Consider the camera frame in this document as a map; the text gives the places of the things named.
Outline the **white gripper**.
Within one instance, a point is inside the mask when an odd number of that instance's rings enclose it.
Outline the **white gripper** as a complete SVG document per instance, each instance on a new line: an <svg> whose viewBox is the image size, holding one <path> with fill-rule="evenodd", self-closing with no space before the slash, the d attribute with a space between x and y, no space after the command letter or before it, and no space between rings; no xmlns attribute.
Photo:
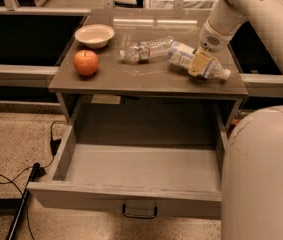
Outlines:
<svg viewBox="0 0 283 240"><path fill-rule="evenodd" d="M231 40L231 37L224 35L212 28L209 21L203 24L199 33L200 46L205 49L197 49L195 52L188 73L197 77L201 75L213 59L212 53L223 50Z"/></svg>

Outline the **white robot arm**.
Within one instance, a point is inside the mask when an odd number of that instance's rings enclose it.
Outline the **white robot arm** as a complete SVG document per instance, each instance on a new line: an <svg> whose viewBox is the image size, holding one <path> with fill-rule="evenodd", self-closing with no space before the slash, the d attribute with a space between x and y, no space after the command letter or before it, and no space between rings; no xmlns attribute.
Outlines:
<svg viewBox="0 0 283 240"><path fill-rule="evenodd" d="M219 0L199 35L221 51L249 21L283 75L283 0ZM223 160L222 240L283 240L283 106L257 110L233 129Z"/></svg>

